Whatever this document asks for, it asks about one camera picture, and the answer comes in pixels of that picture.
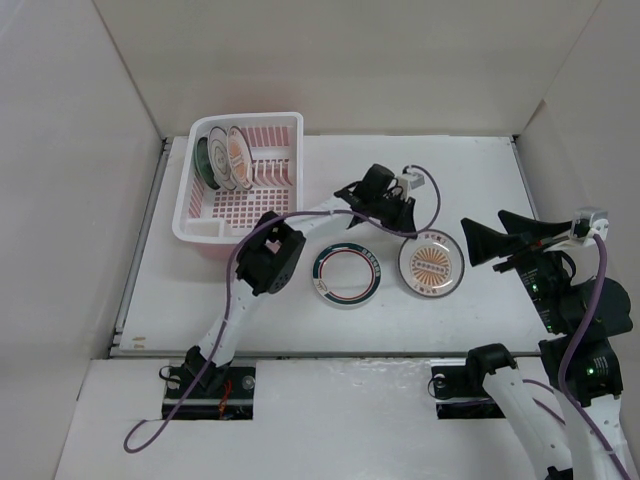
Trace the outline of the orange sunburst plate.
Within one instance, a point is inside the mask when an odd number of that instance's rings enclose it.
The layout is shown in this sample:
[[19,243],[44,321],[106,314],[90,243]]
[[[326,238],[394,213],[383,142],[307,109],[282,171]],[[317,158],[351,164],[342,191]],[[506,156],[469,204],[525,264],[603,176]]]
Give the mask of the orange sunburst plate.
[[462,283],[465,258],[456,240],[437,229],[406,239],[399,250],[397,267],[406,287],[414,294],[439,299]]
[[238,188],[250,190],[253,186],[251,151],[244,133],[237,126],[228,131],[227,152],[232,179]]

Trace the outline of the white plate green red rim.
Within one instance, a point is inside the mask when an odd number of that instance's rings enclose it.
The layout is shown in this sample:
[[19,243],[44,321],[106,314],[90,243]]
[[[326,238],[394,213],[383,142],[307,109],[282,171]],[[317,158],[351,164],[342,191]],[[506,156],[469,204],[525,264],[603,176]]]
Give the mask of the white plate green red rim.
[[377,256],[353,242],[325,247],[311,268],[313,286],[329,304],[342,309],[369,302],[381,285],[382,269]]

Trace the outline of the white plate with flower emblem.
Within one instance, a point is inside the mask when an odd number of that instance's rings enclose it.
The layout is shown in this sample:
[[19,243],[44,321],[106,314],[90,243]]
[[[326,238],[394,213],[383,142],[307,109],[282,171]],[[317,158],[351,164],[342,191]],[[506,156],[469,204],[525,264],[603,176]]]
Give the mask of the white plate with flower emblem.
[[227,152],[227,133],[218,126],[211,128],[208,134],[209,162],[217,184],[228,191],[237,188],[231,178],[231,168]]

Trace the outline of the dark teal patterned plate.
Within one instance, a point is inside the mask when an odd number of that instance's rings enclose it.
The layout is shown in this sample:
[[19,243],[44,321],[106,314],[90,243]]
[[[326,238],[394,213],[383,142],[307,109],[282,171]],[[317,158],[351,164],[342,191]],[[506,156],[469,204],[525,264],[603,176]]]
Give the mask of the dark teal patterned plate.
[[201,137],[196,142],[193,157],[194,166],[199,177],[210,189],[218,190],[220,186],[215,180],[215,175],[209,161],[208,140],[206,137]]

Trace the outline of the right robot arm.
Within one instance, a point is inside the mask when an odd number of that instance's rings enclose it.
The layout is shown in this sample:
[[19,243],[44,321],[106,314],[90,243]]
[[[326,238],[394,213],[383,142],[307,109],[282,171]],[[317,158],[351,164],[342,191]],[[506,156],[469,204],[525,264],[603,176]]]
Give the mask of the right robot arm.
[[630,332],[633,322],[627,291],[606,275],[608,215],[583,208],[560,223],[506,210],[498,217],[503,232],[462,219],[469,261],[478,266],[497,259],[494,271],[518,274],[552,336],[539,349],[563,420],[545,416],[502,344],[470,350],[462,381],[500,408],[537,478],[627,479],[623,380],[610,339]]

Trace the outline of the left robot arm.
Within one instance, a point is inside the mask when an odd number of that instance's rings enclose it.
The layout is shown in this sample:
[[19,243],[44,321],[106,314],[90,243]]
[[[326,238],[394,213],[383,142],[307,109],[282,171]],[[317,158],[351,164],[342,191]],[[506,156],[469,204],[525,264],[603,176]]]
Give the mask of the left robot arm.
[[255,310],[266,296],[289,283],[307,241],[336,236],[362,223],[398,237],[415,238],[412,183],[408,168],[396,175],[375,164],[363,179],[310,210],[265,213],[230,255],[224,312],[185,355],[182,371],[188,389],[204,397],[221,390]]

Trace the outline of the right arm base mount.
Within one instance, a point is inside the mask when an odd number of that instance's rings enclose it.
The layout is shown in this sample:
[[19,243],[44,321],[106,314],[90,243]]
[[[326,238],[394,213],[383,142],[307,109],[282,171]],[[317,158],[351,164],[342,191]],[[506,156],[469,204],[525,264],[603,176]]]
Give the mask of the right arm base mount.
[[435,400],[438,420],[503,419],[496,402],[472,383],[463,364],[432,363],[428,393]]

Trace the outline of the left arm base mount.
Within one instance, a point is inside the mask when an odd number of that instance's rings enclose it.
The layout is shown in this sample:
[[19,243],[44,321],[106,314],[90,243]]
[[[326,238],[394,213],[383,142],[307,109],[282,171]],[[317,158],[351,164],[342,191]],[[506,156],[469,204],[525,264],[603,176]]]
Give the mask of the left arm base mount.
[[[163,419],[170,416],[174,406],[190,384],[183,369],[177,365],[161,367],[159,378],[165,382],[161,406]],[[222,385],[213,393],[196,386],[173,416],[175,420],[252,420],[256,366],[231,366]]]

